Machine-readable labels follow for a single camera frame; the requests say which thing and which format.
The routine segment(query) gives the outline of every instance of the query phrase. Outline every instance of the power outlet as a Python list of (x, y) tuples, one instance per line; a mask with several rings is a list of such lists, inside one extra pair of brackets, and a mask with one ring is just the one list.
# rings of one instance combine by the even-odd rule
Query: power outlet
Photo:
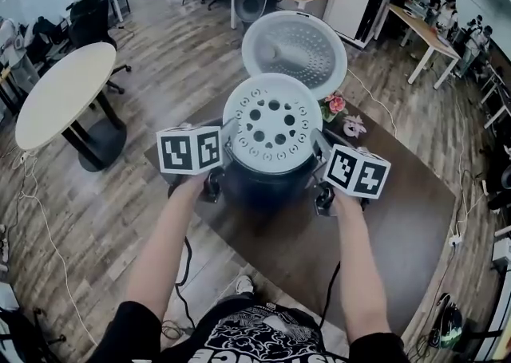
[(449, 245), (451, 247), (457, 247), (462, 242), (463, 242), (463, 238), (458, 234), (453, 235), (452, 237), (449, 238)]

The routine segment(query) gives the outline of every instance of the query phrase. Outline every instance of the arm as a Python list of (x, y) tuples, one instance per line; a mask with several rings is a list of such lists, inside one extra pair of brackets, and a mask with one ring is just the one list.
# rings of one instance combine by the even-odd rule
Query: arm
[(173, 192), (129, 276), (125, 300), (146, 306), (160, 321), (176, 283), (184, 237), (206, 175), (192, 177)]
[(335, 190), (341, 244), (341, 306), (350, 343), (372, 333), (389, 333), (386, 296), (370, 248), (358, 201)]

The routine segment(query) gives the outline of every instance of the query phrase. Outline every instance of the shoe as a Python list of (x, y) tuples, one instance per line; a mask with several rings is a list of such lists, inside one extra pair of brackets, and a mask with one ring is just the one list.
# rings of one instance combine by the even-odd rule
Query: shoe
[(254, 294), (254, 284), (248, 275), (241, 275), (236, 279), (236, 295)]

